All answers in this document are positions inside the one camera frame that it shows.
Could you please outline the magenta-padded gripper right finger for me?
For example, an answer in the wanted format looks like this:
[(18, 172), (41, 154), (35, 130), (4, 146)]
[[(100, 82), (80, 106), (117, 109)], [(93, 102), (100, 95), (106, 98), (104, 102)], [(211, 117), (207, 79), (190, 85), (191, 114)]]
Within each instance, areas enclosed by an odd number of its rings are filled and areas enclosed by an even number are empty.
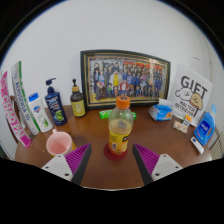
[(168, 154), (158, 155), (139, 144), (133, 145), (132, 152), (145, 185), (182, 169)]

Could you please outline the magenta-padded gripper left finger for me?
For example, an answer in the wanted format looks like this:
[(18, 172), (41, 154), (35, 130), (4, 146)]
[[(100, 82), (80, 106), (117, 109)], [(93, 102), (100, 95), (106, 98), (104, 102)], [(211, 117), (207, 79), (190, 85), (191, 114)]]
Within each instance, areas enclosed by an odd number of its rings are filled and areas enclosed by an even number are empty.
[(66, 155), (56, 155), (42, 169), (76, 185), (80, 185), (90, 155), (91, 145), (86, 144)]

